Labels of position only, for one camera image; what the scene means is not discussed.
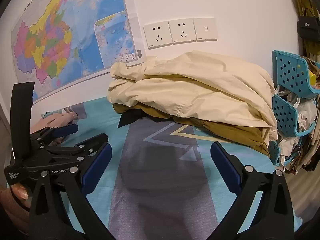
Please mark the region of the person's left hand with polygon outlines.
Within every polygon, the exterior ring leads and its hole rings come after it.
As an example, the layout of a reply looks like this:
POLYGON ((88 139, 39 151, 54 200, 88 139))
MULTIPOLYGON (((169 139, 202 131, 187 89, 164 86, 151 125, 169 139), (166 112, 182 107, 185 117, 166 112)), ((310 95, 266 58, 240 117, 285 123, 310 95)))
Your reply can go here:
POLYGON ((20 183, 8 188, 1 186, 1 207, 4 214, 20 231, 29 231, 29 196, 27 189, 20 183))

